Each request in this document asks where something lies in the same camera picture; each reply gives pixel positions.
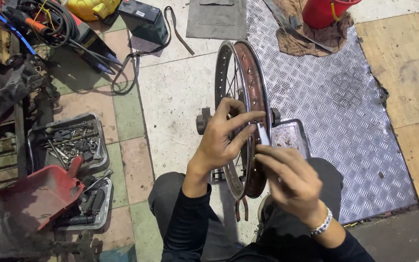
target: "person's right hand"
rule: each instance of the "person's right hand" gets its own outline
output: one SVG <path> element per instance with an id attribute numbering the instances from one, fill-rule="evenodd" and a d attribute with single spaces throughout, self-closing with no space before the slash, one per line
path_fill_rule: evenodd
<path id="1" fill-rule="evenodd" d="M 319 200 L 323 183 L 302 154 L 292 148 L 258 145 L 255 158 L 263 164 L 278 205 L 310 229 L 319 227 L 327 216 L 326 206 Z"/>

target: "spoked wheel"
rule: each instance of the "spoked wheel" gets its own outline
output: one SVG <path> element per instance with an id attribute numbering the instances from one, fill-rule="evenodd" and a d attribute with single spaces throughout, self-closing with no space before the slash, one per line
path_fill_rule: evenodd
<path id="1" fill-rule="evenodd" d="M 247 112 L 265 111 L 266 116 L 258 120 L 266 128 L 271 140 L 268 93 L 261 64 L 248 41 L 239 40 L 235 44 L 224 41 L 219 47 L 215 80 L 216 109 L 223 98 L 242 101 Z M 242 128 L 230 134 L 230 139 L 232 140 Z M 257 144 L 259 136 L 255 133 L 242 147 L 238 157 L 224 166 L 224 175 L 235 199 L 242 199 L 245 195 L 256 198 L 265 188 L 266 178 L 253 161 Z"/>

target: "black strap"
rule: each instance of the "black strap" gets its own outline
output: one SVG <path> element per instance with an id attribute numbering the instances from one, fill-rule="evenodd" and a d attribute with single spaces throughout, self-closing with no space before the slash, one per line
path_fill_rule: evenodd
<path id="1" fill-rule="evenodd" d="M 171 10 L 171 18 L 172 18 L 172 23 L 174 25 L 174 33 L 176 33 L 177 38 L 179 39 L 179 41 L 185 46 L 185 48 L 189 51 L 189 53 L 193 56 L 195 54 L 195 52 L 193 52 L 193 50 L 189 47 L 189 45 L 187 45 L 187 43 L 183 40 L 183 38 L 180 36 L 179 32 L 177 31 L 176 28 L 176 15 L 174 14 L 174 10 L 172 10 L 172 7 L 166 7 L 164 9 L 164 18 L 166 19 L 166 23 L 168 24 L 168 28 L 170 29 L 171 26 L 169 25 L 169 21 L 168 21 L 168 15 L 167 15 L 167 10 Z M 122 63 L 121 68 L 119 69 L 119 71 L 117 72 L 116 76 L 114 77 L 113 82 L 111 83 L 111 88 L 113 90 L 114 93 L 118 94 L 118 95 L 126 95 L 128 94 L 132 88 L 135 86 L 135 84 L 137 83 L 137 79 L 138 79 L 138 71 L 140 68 L 140 56 L 144 56 L 144 55 L 148 55 L 151 53 L 155 53 L 155 52 L 159 52 L 163 49 L 165 49 L 169 43 L 171 42 L 171 32 L 169 32 L 169 37 L 168 40 L 166 41 L 165 44 L 163 44 L 162 46 L 159 46 L 155 49 L 153 49 L 152 51 L 149 52 L 144 52 L 144 51 L 137 51 L 137 52 L 133 52 L 131 54 L 128 54 L 125 57 L 124 62 Z M 127 63 L 130 61 L 131 58 L 137 58 L 136 62 L 134 64 L 134 80 L 132 81 L 132 84 L 130 85 L 130 87 L 128 89 L 126 89 L 125 91 L 117 91 L 114 89 L 114 85 L 116 84 L 117 79 L 119 78 L 119 75 L 122 74 L 122 72 L 124 71 L 125 66 L 127 66 Z"/>

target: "aluminum checker plate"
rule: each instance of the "aluminum checker plate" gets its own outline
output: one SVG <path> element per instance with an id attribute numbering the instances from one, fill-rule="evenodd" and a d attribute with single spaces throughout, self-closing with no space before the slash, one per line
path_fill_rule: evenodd
<path id="1" fill-rule="evenodd" d="M 339 222 L 415 204 L 415 192 L 355 27 L 337 53 L 318 58 L 279 52 L 279 28 L 263 0 L 247 1 L 247 32 L 265 74 L 271 107 L 299 118 L 311 156 L 344 175 Z"/>

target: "yellow container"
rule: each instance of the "yellow container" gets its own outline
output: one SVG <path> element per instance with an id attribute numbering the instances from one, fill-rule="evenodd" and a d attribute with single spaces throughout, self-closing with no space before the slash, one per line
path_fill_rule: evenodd
<path id="1" fill-rule="evenodd" d="M 97 14 L 102 19 L 114 13 L 116 7 L 121 3 L 121 0 L 68 0 L 67 7 L 69 10 L 85 21 L 96 21 Z"/>

